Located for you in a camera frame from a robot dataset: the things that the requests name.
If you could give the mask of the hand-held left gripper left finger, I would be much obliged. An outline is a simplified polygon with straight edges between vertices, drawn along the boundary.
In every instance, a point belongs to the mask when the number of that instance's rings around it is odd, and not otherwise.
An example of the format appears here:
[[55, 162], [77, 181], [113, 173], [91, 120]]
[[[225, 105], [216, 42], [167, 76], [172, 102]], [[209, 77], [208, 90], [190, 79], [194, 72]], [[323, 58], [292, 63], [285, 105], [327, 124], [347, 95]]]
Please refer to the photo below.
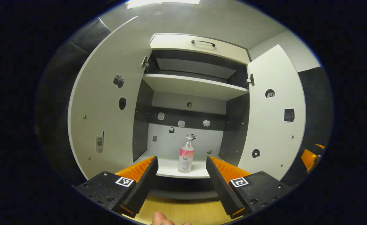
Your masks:
[[158, 168], [158, 158], [152, 156], [117, 173], [102, 171], [76, 189], [109, 210], [135, 218], [150, 192]]

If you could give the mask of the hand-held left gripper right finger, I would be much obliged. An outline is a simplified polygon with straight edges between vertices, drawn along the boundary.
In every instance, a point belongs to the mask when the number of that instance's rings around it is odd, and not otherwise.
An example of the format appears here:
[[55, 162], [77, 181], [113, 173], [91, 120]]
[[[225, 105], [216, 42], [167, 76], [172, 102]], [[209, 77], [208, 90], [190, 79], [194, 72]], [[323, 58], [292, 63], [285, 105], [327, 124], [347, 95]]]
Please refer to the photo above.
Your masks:
[[292, 190], [266, 172], [249, 173], [211, 156], [206, 159], [206, 170], [231, 219], [267, 208]]

